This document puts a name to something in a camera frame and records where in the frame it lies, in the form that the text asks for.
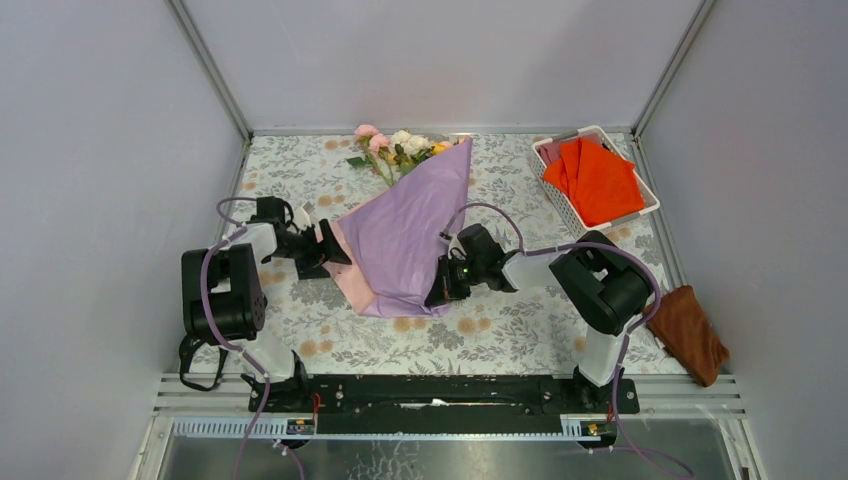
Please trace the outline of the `pink and purple wrapping paper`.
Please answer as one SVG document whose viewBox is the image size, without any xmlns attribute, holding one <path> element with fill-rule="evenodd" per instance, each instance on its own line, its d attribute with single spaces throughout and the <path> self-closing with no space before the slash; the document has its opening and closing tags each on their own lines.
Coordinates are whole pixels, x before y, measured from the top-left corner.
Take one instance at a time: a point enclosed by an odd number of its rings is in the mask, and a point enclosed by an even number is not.
<svg viewBox="0 0 848 480">
<path fill-rule="evenodd" d="M 438 318 L 448 305 L 427 307 L 440 233 L 468 202 L 473 141 L 466 139 L 420 164 L 394 186 L 331 222 L 352 263 L 325 269 L 361 316 Z"/>
</svg>

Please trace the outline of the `pink fake flower stem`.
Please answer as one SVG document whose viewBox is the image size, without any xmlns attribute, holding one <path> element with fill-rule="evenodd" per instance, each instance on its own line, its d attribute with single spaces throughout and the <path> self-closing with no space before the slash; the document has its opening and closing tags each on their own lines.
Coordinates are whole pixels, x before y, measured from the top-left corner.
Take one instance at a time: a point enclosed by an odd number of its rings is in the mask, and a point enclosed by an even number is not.
<svg viewBox="0 0 848 480">
<path fill-rule="evenodd" d="M 396 178 L 388 161 L 389 137 L 373 125 L 361 124 L 354 130 L 354 142 L 361 149 L 361 154 L 347 158 L 345 162 L 352 168 L 368 169 L 389 187 L 393 186 Z"/>
</svg>

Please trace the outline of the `yellow fake flower bunch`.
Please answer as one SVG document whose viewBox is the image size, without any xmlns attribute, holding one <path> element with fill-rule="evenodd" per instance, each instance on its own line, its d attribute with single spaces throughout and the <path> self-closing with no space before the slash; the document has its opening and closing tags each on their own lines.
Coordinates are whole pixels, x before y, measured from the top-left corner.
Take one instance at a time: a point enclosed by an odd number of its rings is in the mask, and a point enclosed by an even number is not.
<svg viewBox="0 0 848 480">
<path fill-rule="evenodd" d="M 432 145 L 430 152 L 432 156 L 435 156 L 444 153 L 445 151 L 451 149 L 453 146 L 454 143 L 451 141 L 436 142 Z"/>
</svg>

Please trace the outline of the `white fake flower stem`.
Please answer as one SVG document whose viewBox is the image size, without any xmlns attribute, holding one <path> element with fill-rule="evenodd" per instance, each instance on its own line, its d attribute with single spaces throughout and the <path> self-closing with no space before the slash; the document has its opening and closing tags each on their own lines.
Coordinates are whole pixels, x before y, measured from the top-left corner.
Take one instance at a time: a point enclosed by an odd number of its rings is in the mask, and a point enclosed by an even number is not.
<svg viewBox="0 0 848 480">
<path fill-rule="evenodd" d="M 418 165 L 433 155 L 434 143 L 402 129 L 389 137 L 389 148 L 397 164 Z"/>
</svg>

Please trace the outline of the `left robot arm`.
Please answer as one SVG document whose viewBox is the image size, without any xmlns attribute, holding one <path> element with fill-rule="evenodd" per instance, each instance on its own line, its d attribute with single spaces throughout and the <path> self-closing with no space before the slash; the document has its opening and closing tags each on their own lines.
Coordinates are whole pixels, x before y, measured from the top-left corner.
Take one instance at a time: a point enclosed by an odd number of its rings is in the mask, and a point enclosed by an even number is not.
<svg viewBox="0 0 848 480">
<path fill-rule="evenodd" d="M 255 212 L 247 221 L 225 219 L 235 228 L 231 235 L 181 257 L 186 335 L 179 347 L 179 373 L 188 374 L 202 346 L 215 347 L 218 374 L 229 357 L 239 357 L 250 368 L 250 384 L 273 384 L 272 398 L 285 410 L 296 411 L 309 401 L 311 387 L 295 374 L 296 354 L 284 352 L 261 333 L 269 301 L 260 268 L 274 259 L 291 259 L 299 279 L 320 279 L 330 275 L 327 263 L 349 265 L 352 260 L 328 220 L 312 223 L 275 196 L 251 202 Z"/>
</svg>

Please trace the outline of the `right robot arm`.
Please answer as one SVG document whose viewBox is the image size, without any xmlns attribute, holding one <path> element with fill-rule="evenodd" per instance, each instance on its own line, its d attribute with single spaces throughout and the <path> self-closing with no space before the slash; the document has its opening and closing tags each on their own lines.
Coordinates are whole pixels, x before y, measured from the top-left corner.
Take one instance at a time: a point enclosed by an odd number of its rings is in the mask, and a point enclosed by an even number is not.
<svg viewBox="0 0 848 480">
<path fill-rule="evenodd" d="M 427 307 L 464 300 L 471 288 L 516 293 L 531 287 L 559 287 L 587 325 L 586 347 L 573 386 L 575 402 L 597 412 L 613 398 L 625 339 L 652 297 L 661 296 L 656 278 L 640 260 L 604 234 L 589 231 L 577 242 L 535 251 L 505 251 L 480 224 L 458 235 L 458 248 L 437 261 Z"/>
</svg>

